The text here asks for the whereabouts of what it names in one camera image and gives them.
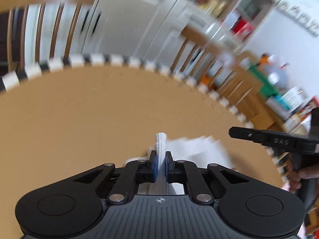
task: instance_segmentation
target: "wooden cabinet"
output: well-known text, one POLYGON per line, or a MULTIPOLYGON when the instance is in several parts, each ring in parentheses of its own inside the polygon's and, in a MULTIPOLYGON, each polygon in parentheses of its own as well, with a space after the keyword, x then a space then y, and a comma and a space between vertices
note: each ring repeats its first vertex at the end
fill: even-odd
POLYGON ((143 58, 176 0, 99 0, 83 53, 143 58))

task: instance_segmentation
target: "white towel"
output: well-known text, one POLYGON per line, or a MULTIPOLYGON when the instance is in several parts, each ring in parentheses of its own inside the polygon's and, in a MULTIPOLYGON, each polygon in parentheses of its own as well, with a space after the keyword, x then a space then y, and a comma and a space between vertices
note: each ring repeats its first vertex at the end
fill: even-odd
POLYGON ((182 184, 168 184, 165 177, 165 154, 170 151, 174 161, 186 160, 194 162, 197 167, 207 168, 208 164, 220 164, 232 168, 232 162, 221 142, 213 137, 199 137, 195 139, 179 138, 166 140, 166 134, 156 134, 156 144, 147 151, 146 157, 128 159, 125 164, 138 159, 148 159, 152 150, 157 154, 157 181, 155 183, 143 183, 138 188, 138 194, 149 195, 182 195, 182 184))

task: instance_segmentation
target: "wooden chair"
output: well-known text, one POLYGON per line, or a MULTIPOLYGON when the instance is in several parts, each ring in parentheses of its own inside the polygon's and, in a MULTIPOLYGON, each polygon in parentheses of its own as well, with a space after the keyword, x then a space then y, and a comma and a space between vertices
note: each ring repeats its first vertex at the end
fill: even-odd
POLYGON ((182 30, 181 36, 185 38, 185 41, 184 41, 183 45, 181 46, 180 50, 178 51, 177 56, 175 57, 173 64, 171 65, 171 71, 175 70, 187 44, 189 42, 191 42, 191 43, 194 43, 194 46, 193 46, 192 50, 190 51, 190 53, 188 54, 186 60, 184 61, 183 65, 180 69, 180 72, 183 72, 185 70, 186 66, 189 64, 190 60, 192 59, 192 57, 197 49, 201 49, 203 51, 203 53, 200 56, 200 58, 198 59, 198 61, 196 62, 195 66, 193 67, 191 72, 189 73, 189 76, 191 76, 191 77, 194 75, 196 70, 200 67, 200 64, 203 62, 203 59, 205 58, 205 56, 207 56, 209 54, 213 55, 213 58, 211 59, 211 61, 205 66, 205 68, 202 71, 202 73, 200 74, 200 76, 197 77, 198 80, 200 80, 207 73, 207 71, 210 69, 210 67, 213 65, 214 61, 216 60, 216 57, 223 51, 223 49, 219 48, 215 44, 210 43, 204 35, 202 35, 201 33, 192 29, 189 26, 186 26, 182 30))
POLYGON ((217 92, 233 105, 235 105, 254 124, 257 129, 273 129, 276 124, 280 130, 279 116, 277 116, 259 95, 262 83, 251 73, 240 67, 244 59, 256 64, 259 60, 250 51, 245 51, 236 56, 232 72, 218 87, 217 92))
POLYGON ((8 20, 8 31, 7 31, 7 59, 8 59, 8 68, 9 71, 15 70, 17 65, 13 63, 12 60, 12 18, 13 12, 16 8, 24 8, 23 19, 22 19, 22 28, 21 28, 21 41, 20 41, 20 67, 23 68, 25 64, 25 34, 26 34, 26 23, 27 23, 27 15, 28 15, 28 8, 29 5, 33 4, 41 4, 40 13, 39 13, 39 20, 37 25, 37 33, 36 33, 36 45, 35 45, 35 61, 38 62, 40 58, 40 39, 41 39, 41 30, 42 30, 42 23, 43 23, 43 16, 46 3, 58 3, 60 4, 53 34, 51 40, 51 47, 50 47, 50 57, 54 56, 55 52, 55 44, 56 38, 59 30, 60 20, 64 8, 65 3, 69 4, 77 4, 73 19, 70 26, 70 31, 68 34, 64 57, 68 57, 70 53, 70 47, 72 43, 72 38, 74 34, 74 29, 79 17, 80 9, 82 5, 92 5, 95 0, 0 0, 0 13, 8 12, 9 11, 9 20, 8 20))
POLYGON ((317 200, 305 219, 306 235, 312 234, 319 230, 319 201, 317 200))

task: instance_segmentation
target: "round table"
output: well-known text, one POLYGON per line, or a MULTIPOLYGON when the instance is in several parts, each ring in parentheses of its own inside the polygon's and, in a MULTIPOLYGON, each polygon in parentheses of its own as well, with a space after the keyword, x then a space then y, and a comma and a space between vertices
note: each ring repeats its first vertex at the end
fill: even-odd
POLYGON ((152 62, 140 66, 132 58, 92 55, 4 76, 0 238, 22 235, 14 208, 24 194, 103 163, 121 167, 130 157, 146 155, 158 132, 169 139, 212 135, 237 170, 282 185, 266 148, 229 137, 230 127, 245 123, 220 105, 223 100, 168 74, 169 68, 152 62))

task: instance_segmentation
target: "hand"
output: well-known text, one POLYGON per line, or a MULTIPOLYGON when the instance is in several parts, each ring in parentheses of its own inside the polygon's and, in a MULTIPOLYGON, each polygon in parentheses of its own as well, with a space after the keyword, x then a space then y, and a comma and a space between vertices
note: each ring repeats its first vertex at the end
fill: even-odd
MULTIPOLYGON (((288 174, 288 179, 290 184, 289 191, 292 193, 296 193, 296 191, 301 188, 301 182, 300 182, 301 179, 319 178, 319 164, 306 167, 296 172, 293 169, 293 164, 290 162, 287 165, 287 170, 289 172, 288 174)), ((317 179, 317 188, 315 190, 316 195, 318 194, 318 191, 319 191, 319 179, 317 179)))

